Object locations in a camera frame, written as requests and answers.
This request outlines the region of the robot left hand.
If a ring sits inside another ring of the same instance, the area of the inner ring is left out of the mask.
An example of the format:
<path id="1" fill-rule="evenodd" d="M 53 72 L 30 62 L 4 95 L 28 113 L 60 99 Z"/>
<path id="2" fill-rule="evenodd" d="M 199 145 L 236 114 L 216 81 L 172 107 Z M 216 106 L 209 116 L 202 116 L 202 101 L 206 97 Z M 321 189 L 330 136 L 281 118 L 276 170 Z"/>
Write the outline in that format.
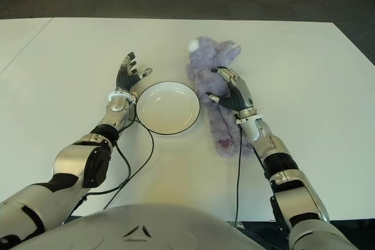
<path id="1" fill-rule="evenodd" d="M 123 59 L 120 64 L 117 78 L 115 82 L 115 89 L 117 91 L 128 91 L 130 92 L 131 88 L 136 85 L 140 80 L 149 76 L 152 72 L 152 68 L 147 68 L 143 71 L 138 71 L 135 67 L 137 62 L 135 61 L 134 52 L 130 52 Z"/>

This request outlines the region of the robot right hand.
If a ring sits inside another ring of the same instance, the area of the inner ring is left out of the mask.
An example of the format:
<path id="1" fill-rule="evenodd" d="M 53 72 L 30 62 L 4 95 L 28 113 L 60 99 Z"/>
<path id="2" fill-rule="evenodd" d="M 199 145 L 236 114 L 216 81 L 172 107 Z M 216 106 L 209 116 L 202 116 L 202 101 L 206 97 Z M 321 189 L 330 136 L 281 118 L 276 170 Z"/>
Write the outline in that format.
<path id="1" fill-rule="evenodd" d="M 211 101 L 237 112 L 254 107 L 250 90 L 238 73 L 227 67 L 211 69 L 211 72 L 221 75 L 229 89 L 227 96 L 216 96 L 207 92 L 206 95 Z"/>

